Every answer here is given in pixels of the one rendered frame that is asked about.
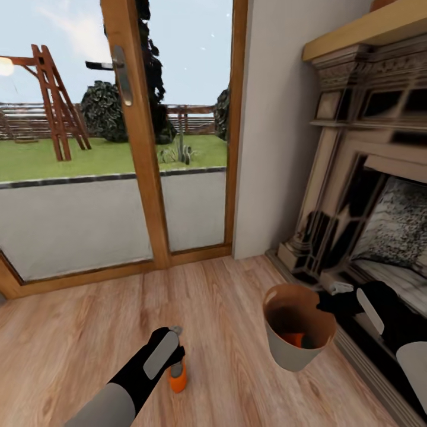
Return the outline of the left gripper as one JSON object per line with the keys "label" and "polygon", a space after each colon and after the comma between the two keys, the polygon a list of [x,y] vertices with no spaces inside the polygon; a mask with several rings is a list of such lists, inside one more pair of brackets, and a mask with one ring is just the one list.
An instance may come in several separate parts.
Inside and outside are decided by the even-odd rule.
{"label": "left gripper", "polygon": [[174,353],[174,355],[172,356],[172,358],[170,359],[170,361],[167,363],[166,368],[165,369],[169,369],[169,367],[171,367],[172,365],[181,362],[182,361],[182,357],[185,356],[185,350],[184,347],[180,347],[180,345],[178,345],[178,349],[176,350],[176,352]]}

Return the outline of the can of soda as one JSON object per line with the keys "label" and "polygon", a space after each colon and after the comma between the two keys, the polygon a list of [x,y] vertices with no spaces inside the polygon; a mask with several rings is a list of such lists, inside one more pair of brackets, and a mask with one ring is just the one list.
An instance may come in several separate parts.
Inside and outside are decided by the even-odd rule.
{"label": "can of soda", "polygon": [[298,348],[303,348],[306,350],[313,349],[312,340],[305,333],[279,334],[279,337],[288,344],[297,346]]}
{"label": "can of soda", "polygon": [[178,362],[168,369],[170,386],[174,392],[182,392],[187,386],[187,371],[183,362]]}

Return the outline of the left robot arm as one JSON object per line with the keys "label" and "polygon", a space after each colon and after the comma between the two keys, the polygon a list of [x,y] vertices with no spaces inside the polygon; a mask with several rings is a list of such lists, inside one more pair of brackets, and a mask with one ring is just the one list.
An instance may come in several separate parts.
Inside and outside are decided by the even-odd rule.
{"label": "left robot arm", "polygon": [[130,427],[166,369],[181,362],[182,327],[152,332],[147,345],[61,427]]}

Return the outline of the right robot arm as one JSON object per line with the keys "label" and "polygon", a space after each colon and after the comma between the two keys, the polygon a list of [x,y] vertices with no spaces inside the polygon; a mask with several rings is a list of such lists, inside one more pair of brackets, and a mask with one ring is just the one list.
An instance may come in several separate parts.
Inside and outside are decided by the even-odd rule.
{"label": "right robot arm", "polygon": [[319,295],[316,306],[328,313],[355,317],[366,313],[393,354],[427,415],[427,320],[411,310],[384,281],[356,286],[332,281],[330,295]]}

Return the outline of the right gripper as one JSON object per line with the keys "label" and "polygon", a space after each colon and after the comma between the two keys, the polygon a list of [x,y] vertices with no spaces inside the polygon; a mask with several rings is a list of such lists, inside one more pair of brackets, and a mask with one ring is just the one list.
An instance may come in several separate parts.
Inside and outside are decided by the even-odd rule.
{"label": "right gripper", "polygon": [[345,303],[345,293],[333,296],[321,294],[319,297],[320,303],[316,306],[318,309],[327,311],[328,313],[355,317],[356,313],[349,310]]}

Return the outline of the trash can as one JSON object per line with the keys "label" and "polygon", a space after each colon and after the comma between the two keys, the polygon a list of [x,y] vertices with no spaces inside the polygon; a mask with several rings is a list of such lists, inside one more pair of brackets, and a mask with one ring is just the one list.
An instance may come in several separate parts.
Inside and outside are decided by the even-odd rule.
{"label": "trash can", "polygon": [[[276,292],[268,301],[267,297]],[[282,283],[270,288],[262,303],[270,352],[275,362],[283,369],[298,372],[306,367],[336,334],[333,313],[322,311],[319,294],[295,283]],[[303,349],[288,344],[279,334],[305,333],[311,338],[313,349]]]}

